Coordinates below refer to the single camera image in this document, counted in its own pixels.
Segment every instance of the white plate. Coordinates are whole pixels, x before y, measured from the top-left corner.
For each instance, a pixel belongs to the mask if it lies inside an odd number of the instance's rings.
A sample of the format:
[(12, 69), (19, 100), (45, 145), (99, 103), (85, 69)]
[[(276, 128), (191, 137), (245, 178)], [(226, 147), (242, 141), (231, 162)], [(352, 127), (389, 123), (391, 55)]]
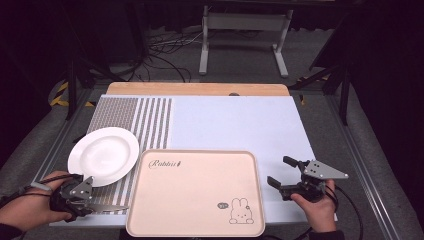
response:
[(108, 127), (91, 132), (72, 149), (68, 171), (93, 176), (93, 187), (106, 186), (124, 177), (134, 166), (140, 147), (128, 130)]

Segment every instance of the white metal stand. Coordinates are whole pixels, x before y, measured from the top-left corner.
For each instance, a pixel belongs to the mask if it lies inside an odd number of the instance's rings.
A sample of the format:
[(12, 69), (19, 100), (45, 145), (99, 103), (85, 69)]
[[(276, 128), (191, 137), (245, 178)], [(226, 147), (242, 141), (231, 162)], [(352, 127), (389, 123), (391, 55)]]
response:
[(205, 6), (203, 10), (203, 43), (202, 55), (200, 56), (200, 75), (206, 75), (208, 68), (208, 30), (240, 29), (281, 32), (278, 43), (273, 44), (272, 47), (281, 77), (288, 77), (281, 49), (283, 48), (284, 40), (286, 39), (292, 14), (292, 10), (288, 11), (286, 15), (210, 13), (208, 6)]

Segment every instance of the gray striped fabric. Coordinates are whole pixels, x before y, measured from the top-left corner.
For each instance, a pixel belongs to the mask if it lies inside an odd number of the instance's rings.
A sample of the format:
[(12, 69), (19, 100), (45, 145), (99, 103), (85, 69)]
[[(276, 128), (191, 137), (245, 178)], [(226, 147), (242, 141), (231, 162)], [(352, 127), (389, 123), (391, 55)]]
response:
[[(140, 144), (140, 154), (148, 149), (166, 149), (171, 127), (172, 98), (103, 95), (96, 107), (87, 133), (105, 127), (131, 131)], [(95, 188), (91, 202), (129, 205), (139, 161), (119, 181)], [(126, 211), (113, 214), (126, 214)]]

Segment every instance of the rabbit ear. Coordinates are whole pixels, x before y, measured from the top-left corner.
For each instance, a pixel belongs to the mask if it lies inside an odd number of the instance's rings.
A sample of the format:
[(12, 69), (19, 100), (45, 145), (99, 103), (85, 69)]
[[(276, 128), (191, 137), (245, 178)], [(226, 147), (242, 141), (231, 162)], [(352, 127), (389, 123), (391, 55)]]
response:
[(240, 199), (238, 198), (234, 198), (233, 202), (231, 203), (231, 205), (234, 207), (240, 207)]
[(246, 198), (240, 199), (240, 206), (241, 207), (247, 207), (247, 199)]

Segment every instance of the beige tray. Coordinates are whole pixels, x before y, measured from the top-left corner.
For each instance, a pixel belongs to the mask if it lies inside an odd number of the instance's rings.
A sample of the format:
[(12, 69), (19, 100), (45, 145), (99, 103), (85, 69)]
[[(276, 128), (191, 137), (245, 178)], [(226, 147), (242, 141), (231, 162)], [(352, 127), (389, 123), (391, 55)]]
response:
[(265, 228), (255, 157), (246, 151), (148, 150), (130, 206), (134, 237), (254, 237)]

